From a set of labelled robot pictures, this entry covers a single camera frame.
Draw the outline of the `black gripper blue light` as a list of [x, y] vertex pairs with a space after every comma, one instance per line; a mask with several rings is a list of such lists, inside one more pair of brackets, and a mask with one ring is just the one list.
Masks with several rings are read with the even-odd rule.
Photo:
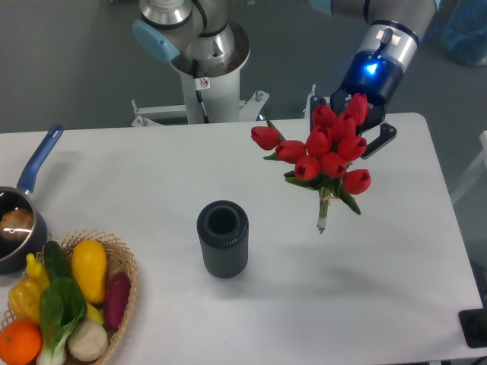
[[387, 122], [386, 108], [403, 78], [403, 69], [396, 63], [372, 57], [371, 52], [359, 52], [345, 74], [338, 90], [330, 97], [330, 106], [322, 97], [310, 98], [310, 129], [316, 125], [329, 125], [332, 122], [332, 110], [343, 113], [355, 94], [365, 94], [369, 103], [368, 116], [357, 132], [366, 132], [380, 124], [379, 135], [368, 142], [362, 159], [368, 159], [385, 145], [390, 143], [397, 134], [397, 129]]

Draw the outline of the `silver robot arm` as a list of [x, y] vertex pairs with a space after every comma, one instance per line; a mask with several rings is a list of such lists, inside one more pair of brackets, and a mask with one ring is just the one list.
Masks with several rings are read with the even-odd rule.
[[311, 1], [310, 6], [332, 16], [349, 16], [369, 25], [342, 83], [330, 97], [340, 114], [355, 94], [364, 94], [369, 112], [357, 134], [380, 127], [362, 155], [369, 158], [396, 137], [385, 122], [386, 109], [440, 6], [439, 1]]

